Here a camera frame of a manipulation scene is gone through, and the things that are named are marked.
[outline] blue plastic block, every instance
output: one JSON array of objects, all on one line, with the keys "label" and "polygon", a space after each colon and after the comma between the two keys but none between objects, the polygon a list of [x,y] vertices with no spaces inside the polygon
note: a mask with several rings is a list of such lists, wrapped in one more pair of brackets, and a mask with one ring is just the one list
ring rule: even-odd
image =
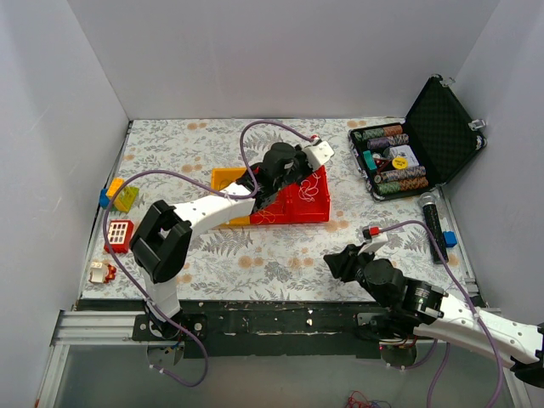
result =
[{"label": "blue plastic block", "polygon": [[453,231],[444,231],[444,239],[446,248],[453,248],[457,245],[456,233]]},{"label": "blue plastic block", "polygon": [[107,189],[102,189],[100,191],[99,204],[102,208],[106,208],[108,207],[108,204],[110,204],[110,199],[105,194],[107,191],[108,191]]},{"label": "blue plastic block", "polygon": [[370,150],[363,151],[363,159],[365,159],[365,163],[371,172],[373,172],[374,170],[377,170],[376,163],[374,162],[374,159],[372,158],[372,153]]}]

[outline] black bracket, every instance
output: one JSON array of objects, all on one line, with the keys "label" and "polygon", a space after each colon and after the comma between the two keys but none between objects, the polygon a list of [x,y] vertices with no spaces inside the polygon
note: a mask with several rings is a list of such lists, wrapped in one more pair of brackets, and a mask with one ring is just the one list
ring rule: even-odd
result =
[{"label": "black bracket", "polygon": [[165,201],[153,203],[130,240],[134,260],[153,283],[170,281],[185,264],[192,228]]},{"label": "black bracket", "polygon": [[[204,314],[176,314],[174,321],[183,328],[194,334],[199,340],[205,340],[207,337],[208,324],[207,317]],[[174,332],[172,338],[165,338],[160,335],[159,327],[153,320],[150,320],[147,314],[139,314],[134,319],[133,336],[135,342],[155,342],[164,340],[190,340],[186,334],[178,335]]]},{"label": "black bracket", "polygon": [[[544,334],[544,323],[538,325],[538,332]],[[524,383],[532,385],[533,387],[544,388],[544,340],[542,340],[542,347],[540,350],[535,351],[535,357],[538,358],[536,363],[524,364],[520,363],[513,357],[513,367],[510,369],[514,375]]]}]

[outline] white enclosure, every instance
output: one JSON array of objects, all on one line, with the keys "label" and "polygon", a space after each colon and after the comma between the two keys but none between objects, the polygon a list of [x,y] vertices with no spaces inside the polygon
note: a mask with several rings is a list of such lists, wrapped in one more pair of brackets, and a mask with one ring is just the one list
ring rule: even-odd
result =
[{"label": "white enclosure", "polygon": [[540,0],[0,0],[0,406],[34,404],[135,118],[403,116],[456,77],[490,124],[450,188],[468,255],[493,306],[543,321],[542,35]]},{"label": "white enclosure", "polygon": [[69,0],[132,119],[403,116],[498,0]]}]

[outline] stack of poker chips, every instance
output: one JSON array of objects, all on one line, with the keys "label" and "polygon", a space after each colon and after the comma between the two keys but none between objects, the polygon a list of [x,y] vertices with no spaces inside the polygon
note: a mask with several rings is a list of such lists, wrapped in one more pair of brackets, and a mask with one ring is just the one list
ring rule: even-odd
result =
[{"label": "stack of poker chips", "polygon": [[377,184],[377,193],[380,196],[388,196],[400,191],[419,190],[428,187],[425,177],[410,178],[407,180],[393,181],[391,183]]},{"label": "stack of poker chips", "polygon": [[375,127],[373,129],[366,129],[362,132],[354,131],[355,139],[358,142],[363,142],[370,139],[385,138],[394,136],[395,134],[402,134],[402,126],[387,126],[387,127]]},{"label": "stack of poker chips", "polygon": [[381,150],[389,146],[408,145],[410,138],[406,133],[385,136],[383,138],[370,139],[366,142],[368,150]]},{"label": "stack of poker chips", "polygon": [[402,170],[390,170],[388,172],[381,172],[374,176],[374,182],[376,183],[391,183],[393,181],[400,181],[406,179],[416,179],[418,177],[424,177],[427,174],[427,170],[424,166],[414,166],[403,168]]}]

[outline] yellow lego brick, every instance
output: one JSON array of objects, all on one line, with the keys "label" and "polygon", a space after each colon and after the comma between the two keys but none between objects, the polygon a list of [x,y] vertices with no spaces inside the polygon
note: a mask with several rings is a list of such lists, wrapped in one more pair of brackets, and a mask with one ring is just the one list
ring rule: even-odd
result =
[{"label": "yellow lego brick", "polygon": [[[212,169],[212,188],[222,190],[244,175],[245,167]],[[249,216],[231,219],[227,226],[249,225]]]},{"label": "yellow lego brick", "polygon": [[130,211],[130,208],[133,206],[134,200],[136,200],[138,192],[138,187],[128,186],[122,189],[121,194],[118,195],[116,200],[113,202],[113,204],[116,206],[116,209],[123,213],[128,213]]},{"label": "yellow lego brick", "polygon": [[[106,191],[105,195],[111,200],[111,197],[113,197],[113,195],[119,190],[119,187],[121,187],[124,182],[125,180],[123,180],[122,178],[114,178],[113,180],[111,180],[110,188]],[[125,187],[122,190],[121,194],[119,194],[116,200],[113,202],[116,210],[123,213],[128,213],[134,203],[134,200],[136,200],[138,192],[138,187]]]},{"label": "yellow lego brick", "polygon": [[106,191],[105,196],[108,197],[111,200],[111,197],[119,190],[119,187],[121,187],[121,184],[123,184],[125,180],[122,178],[114,178],[111,180],[110,188]]}]

